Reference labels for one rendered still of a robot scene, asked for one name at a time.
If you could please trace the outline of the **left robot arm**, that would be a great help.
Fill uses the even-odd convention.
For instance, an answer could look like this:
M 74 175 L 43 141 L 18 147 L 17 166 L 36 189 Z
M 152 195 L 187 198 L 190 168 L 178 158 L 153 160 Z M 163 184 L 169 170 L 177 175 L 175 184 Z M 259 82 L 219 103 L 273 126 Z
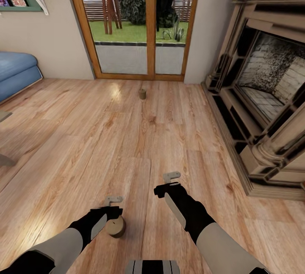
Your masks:
M 104 207 L 91 208 L 64 231 L 22 253 L 0 274 L 66 274 L 106 222 L 122 215 L 123 209 L 111 207 L 122 201 L 122 196 L 105 197 Z

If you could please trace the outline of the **pillar candle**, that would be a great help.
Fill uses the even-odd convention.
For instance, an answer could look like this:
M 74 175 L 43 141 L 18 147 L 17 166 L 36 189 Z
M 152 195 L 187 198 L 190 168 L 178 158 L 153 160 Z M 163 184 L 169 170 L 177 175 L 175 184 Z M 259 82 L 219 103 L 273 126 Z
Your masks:
M 118 219 L 110 219 L 105 225 L 107 233 L 114 238 L 120 238 L 126 230 L 126 222 L 122 215 Z
M 144 89 L 139 90 L 139 97 L 140 99 L 146 99 L 147 98 L 147 91 Z

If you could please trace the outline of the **robot trunk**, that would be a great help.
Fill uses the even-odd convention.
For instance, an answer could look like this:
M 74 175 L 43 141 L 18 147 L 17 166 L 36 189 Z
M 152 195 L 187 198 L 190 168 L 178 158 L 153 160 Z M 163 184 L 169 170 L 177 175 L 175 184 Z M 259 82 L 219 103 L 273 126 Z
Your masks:
M 125 274 L 180 274 L 176 260 L 130 260 Z

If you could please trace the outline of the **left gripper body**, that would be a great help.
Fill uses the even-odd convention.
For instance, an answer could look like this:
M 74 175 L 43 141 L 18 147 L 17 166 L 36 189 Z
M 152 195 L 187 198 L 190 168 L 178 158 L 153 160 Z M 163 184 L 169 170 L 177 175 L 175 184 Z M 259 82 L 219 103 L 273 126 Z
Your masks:
M 105 207 L 105 209 L 108 210 L 109 212 L 109 218 L 107 220 L 107 222 L 110 219 L 118 219 L 119 218 L 119 207 Z

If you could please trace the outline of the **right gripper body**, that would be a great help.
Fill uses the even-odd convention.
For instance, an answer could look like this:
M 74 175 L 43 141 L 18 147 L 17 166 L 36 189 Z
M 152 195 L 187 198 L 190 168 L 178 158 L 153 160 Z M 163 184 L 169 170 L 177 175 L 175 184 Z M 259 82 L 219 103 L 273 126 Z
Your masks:
M 156 186 L 157 188 L 157 193 L 158 193 L 158 198 L 162 198 L 165 195 L 165 189 L 167 188 L 169 184 L 166 185 L 158 185 Z

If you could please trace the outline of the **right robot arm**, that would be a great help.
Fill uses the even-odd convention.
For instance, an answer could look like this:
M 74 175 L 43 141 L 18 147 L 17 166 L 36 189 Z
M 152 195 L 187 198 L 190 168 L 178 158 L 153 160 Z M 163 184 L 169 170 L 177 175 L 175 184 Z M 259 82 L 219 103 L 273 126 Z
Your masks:
M 154 194 L 165 201 L 184 230 L 191 234 L 202 257 L 213 274 L 272 274 L 259 260 L 243 249 L 209 215 L 199 201 L 187 194 L 179 182 L 179 171 L 163 174 L 164 185 Z

